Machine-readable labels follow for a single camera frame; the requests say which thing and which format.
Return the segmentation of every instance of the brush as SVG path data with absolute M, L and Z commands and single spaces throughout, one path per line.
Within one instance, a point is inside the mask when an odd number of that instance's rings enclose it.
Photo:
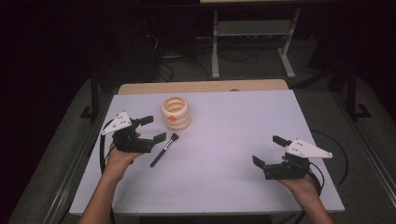
M 172 143 L 176 142 L 177 139 L 178 139 L 178 135 L 173 133 L 171 140 L 169 140 L 169 142 L 166 144 L 166 146 L 163 148 L 163 150 L 161 150 L 160 154 L 158 154 L 158 156 L 155 158 L 155 160 L 151 163 L 150 167 L 154 167 L 154 165 L 157 163 L 157 161 L 165 153 L 166 149 L 168 149 L 172 145 Z

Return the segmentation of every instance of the human arm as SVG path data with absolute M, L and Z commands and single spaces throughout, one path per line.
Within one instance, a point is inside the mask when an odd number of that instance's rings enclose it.
M 333 223 L 319 198 L 314 180 L 309 175 L 305 175 L 301 179 L 281 179 L 277 181 L 291 191 L 295 200 L 309 216 L 312 223 Z
M 106 169 L 85 208 L 79 223 L 106 223 L 108 222 L 111 204 L 117 184 L 131 164 L 141 153 L 128 153 L 117 150 L 116 147 L 108 155 Z

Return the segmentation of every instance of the white tabletop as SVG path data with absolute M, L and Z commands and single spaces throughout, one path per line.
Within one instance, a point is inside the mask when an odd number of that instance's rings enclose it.
M 189 102 L 191 124 L 177 132 L 180 138 L 150 168 L 173 133 L 164 127 L 161 115 L 161 103 L 173 96 Z M 133 119 L 154 116 L 153 123 L 137 131 L 143 138 L 167 132 L 167 140 L 128 168 L 116 190 L 115 213 L 157 216 L 301 211 L 290 192 L 274 180 L 265 180 L 262 170 L 252 162 L 252 155 L 267 164 L 281 162 L 285 148 L 272 142 L 273 135 L 315 144 L 293 91 L 116 95 L 105 122 L 122 110 Z M 106 150 L 111 140 L 110 134 Z M 326 179 L 321 194 L 324 206 L 329 211 L 344 211 L 323 161 L 311 161 Z M 320 174 L 312 169 L 321 181 Z M 84 211 L 100 175 L 98 139 L 70 213 Z

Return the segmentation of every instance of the stacked rings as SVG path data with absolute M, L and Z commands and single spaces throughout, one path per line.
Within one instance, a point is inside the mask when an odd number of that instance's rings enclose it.
M 163 102 L 163 121 L 166 128 L 180 131 L 189 126 L 191 121 L 189 103 L 181 97 L 172 97 Z

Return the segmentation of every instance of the desk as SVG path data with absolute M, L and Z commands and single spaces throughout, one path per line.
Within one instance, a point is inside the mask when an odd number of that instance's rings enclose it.
M 314 143 L 293 91 L 281 81 L 275 91 L 224 91 L 248 87 L 251 81 L 216 83 L 221 91 L 205 90 L 205 83 L 134 84 L 123 86 L 120 93 L 143 90 L 157 85 L 151 93 L 116 95 L 105 122 L 114 119 L 122 109 L 132 118 L 154 116 L 154 122 L 140 127 L 142 137 L 167 132 L 163 126 L 161 102 L 171 96 L 182 96 L 191 105 L 191 124 L 155 167 L 150 163 L 165 143 L 160 143 L 134 162 L 119 183 L 114 197 L 116 213 L 133 216 L 273 214 L 301 211 L 290 192 L 264 174 L 251 160 L 252 155 L 268 162 L 280 163 L 285 149 L 272 142 L 274 134 L 287 139 L 300 137 Z M 258 81 L 265 87 L 265 81 Z M 199 86 L 172 92 L 172 87 Z M 99 141 L 92 152 L 70 213 L 81 214 L 100 178 Z M 106 148 L 111 137 L 106 138 Z M 311 160 L 323 172 L 326 184 L 321 199 L 329 211 L 343 211 L 344 206 L 333 186 L 322 160 Z

